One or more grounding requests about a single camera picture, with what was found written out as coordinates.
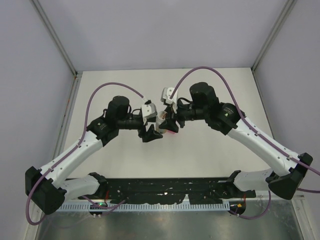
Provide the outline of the left aluminium corner post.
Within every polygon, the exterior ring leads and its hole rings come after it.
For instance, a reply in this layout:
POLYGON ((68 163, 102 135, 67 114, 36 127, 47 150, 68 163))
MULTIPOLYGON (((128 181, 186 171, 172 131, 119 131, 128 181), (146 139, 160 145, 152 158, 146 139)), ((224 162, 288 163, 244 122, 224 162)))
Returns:
POLYGON ((51 37, 53 43, 55 44, 55 46, 57 47, 60 55, 62 56, 64 62, 66 63, 68 69, 70 70, 70 72, 72 73, 72 75, 74 77, 77 76, 78 71, 76 70, 76 68, 74 67, 66 49, 64 48, 54 26, 52 25, 45 9, 42 7, 41 3, 39 0, 30 0, 29 1, 31 3, 31 5, 33 6, 35 12, 38 14, 41 22, 43 23, 45 29, 47 30, 49 36, 51 37))

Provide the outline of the aluminium frame rail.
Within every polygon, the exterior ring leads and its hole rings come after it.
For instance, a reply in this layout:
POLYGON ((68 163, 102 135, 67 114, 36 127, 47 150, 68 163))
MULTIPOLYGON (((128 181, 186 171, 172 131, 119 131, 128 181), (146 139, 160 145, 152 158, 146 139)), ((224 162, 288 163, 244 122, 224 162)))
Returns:
POLYGON ((293 195, 293 197, 291 199, 286 199, 286 198, 282 198, 278 195, 276 195, 275 193, 273 193, 271 190, 254 190, 254 195, 251 196, 251 193, 247 192, 244 193, 243 196, 245 196, 246 199, 249 200, 253 200, 253 199, 257 199, 257 200, 268 200, 269 199, 269 195, 271 196, 271 200, 284 200, 284 201, 291 201, 291 200, 295 200, 295 199, 303 199, 305 196, 303 193, 295 193, 293 195))

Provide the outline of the right aluminium corner post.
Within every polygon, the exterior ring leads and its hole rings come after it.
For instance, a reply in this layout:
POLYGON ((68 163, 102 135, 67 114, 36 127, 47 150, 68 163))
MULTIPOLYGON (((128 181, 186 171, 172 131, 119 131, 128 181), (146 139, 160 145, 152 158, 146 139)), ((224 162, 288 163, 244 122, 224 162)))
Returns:
POLYGON ((273 42, 276 40, 279 32, 281 31, 283 25, 285 24, 287 18, 295 7, 297 0, 286 0, 283 8, 281 9, 278 17, 276 18, 267 38, 265 39, 254 63, 251 67, 251 72, 255 73, 263 61, 265 55, 267 54, 269 48, 272 46, 273 42))

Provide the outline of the aluminium corner post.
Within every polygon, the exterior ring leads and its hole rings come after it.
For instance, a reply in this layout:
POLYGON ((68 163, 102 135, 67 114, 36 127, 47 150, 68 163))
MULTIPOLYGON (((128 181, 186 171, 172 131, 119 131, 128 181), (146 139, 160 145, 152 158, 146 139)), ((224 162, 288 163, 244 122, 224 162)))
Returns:
POLYGON ((283 8, 281 9, 278 17, 276 18, 267 38, 265 39, 254 63, 251 67, 251 72, 255 73, 263 61, 265 55, 267 54, 269 48, 272 46, 273 42, 276 40, 279 32, 281 31, 283 25, 285 24, 287 18, 295 7, 297 0, 286 0, 283 8))
POLYGON ((64 62, 66 63, 68 69, 70 70, 70 72, 72 73, 72 75, 74 77, 77 76, 78 71, 76 70, 76 68, 74 67, 66 49, 64 48, 54 26, 52 25, 45 9, 42 7, 41 3, 39 0, 30 0, 29 1, 31 3, 31 5, 33 6, 35 12, 38 14, 41 22, 43 23, 45 29, 47 30, 49 36, 51 37, 53 43, 55 44, 55 46, 57 47, 60 55, 62 56, 64 62))

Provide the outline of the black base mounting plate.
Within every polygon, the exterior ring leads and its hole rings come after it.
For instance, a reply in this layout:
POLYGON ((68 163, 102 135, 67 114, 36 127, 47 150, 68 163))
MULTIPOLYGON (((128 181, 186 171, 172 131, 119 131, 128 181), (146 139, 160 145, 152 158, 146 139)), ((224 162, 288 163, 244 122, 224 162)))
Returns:
POLYGON ((231 177, 200 178, 108 178, 91 199, 107 198, 113 204, 181 204, 188 197, 192 205, 220 204, 233 198, 255 198, 254 190, 241 191, 231 177))

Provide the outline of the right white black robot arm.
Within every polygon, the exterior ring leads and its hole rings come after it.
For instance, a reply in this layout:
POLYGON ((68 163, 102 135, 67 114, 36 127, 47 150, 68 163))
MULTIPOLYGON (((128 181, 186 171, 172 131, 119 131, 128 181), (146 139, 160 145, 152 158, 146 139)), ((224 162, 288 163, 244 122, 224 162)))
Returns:
POLYGON ((282 199, 292 199, 313 158, 308 153, 289 150, 266 135, 235 105, 220 102, 207 83, 192 85, 189 93, 191 100, 178 97, 173 87, 163 89, 160 99, 166 105, 166 116, 160 129, 178 133, 186 121, 205 121, 211 129, 243 144, 269 166, 261 171, 235 171, 226 185, 230 196, 238 197, 246 191, 271 191, 282 199))

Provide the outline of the left side aluminium rail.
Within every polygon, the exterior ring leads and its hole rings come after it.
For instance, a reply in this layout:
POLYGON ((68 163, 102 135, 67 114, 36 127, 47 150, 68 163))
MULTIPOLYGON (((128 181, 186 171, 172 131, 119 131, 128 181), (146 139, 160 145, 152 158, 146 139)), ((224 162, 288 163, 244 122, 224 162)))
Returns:
POLYGON ((59 131, 58 131, 58 135, 57 135, 57 141, 54 147, 54 151, 52 154, 52 161, 58 157, 62 151, 63 151, 63 147, 65 144, 65 134, 67 132, 67 128, 69 125, 69 118, 74 106, 74 102, 75 102, 75 98, 77 97, 77 92, 79 89, 79 84, 80 81, 82 79, 82 72, 78 72, 77 75, 74 77, 74 80, 72 82, 70 91, 69 91, 69 95, 67 98, 67 102, 66 102, 66 106, 63 112, 63 116, 62 116, 62 120, 61 123, 59 125, 59 131))

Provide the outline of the white pill bottle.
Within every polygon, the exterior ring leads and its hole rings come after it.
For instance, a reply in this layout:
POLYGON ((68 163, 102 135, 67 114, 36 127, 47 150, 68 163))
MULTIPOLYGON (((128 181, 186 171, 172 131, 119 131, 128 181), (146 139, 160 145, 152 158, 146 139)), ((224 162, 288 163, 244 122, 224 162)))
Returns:
POLYGON ((161 129, 160 125, 166 120, 166 111, 160 111, 157 116, 156 116, 156 121, 155 121, 155 130, 159 132, 160 134, 165 134, 166 129, 161 129))

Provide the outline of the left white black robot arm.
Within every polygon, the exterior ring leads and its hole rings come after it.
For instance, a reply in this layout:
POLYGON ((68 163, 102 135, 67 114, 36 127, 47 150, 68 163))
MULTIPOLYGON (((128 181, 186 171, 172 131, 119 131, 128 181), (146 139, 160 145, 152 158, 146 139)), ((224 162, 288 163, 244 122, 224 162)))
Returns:
POLYGON ((144 143, 161 139, 153 125, 156 106, 147 101, 138 114, 132 114, 130 101, 125 96, 115 96, 104 109, 102 116, 86 124, 78 141, 40 169, 30 167, 25 172, 27 202, 34 202, 46 215, 54 213, 68 200, 81 196, 102 199, 108 191, 104 176, 92 172, 82 178, 68 180, 68 176, 89 156, 99 151, 118 136, 120 130, 136 130, 144 143))

